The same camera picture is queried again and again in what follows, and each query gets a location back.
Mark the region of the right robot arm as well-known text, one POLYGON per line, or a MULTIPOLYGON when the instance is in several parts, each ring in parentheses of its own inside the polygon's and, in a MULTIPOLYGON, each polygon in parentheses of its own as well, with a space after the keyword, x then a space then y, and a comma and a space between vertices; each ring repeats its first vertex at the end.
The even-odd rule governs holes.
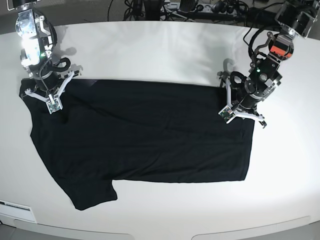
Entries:
POLYGON ((35 90, 24 92, 50 107, 61 109, 61 95, 79 72, 69 70, 71 61, 67 57, 53 60, 57 33, 45 15, 35 8, 36 3, 36 0, 13 0, 12 7, 6 4, 8 11, 17 11, 15 31, 22 43, 20 62, 29 78, 35 81, 35 90), (36 90, 43 91, 44 96, 36 90))

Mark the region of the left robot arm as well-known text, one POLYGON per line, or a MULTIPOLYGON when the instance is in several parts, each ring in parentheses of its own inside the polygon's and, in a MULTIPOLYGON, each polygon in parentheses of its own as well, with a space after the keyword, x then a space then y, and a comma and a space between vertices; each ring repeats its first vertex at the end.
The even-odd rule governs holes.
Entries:
POLYGON ((220 85, 226 89, 226 105, 219 111, 229 124, 235 118, 258 121, 266 127, 265 118, 257 112, 257 105, 264 101, 280 84, 280 64, 294 53, 294 39, 307 38, 320 11, 318 0, 286 0, 275 16, 279 33, 267 32, 264 44, 253 48, 257 36, 265 30, 257 30, 248 42, 251 59, 249 76, 238 71, 220 71, 220 85))

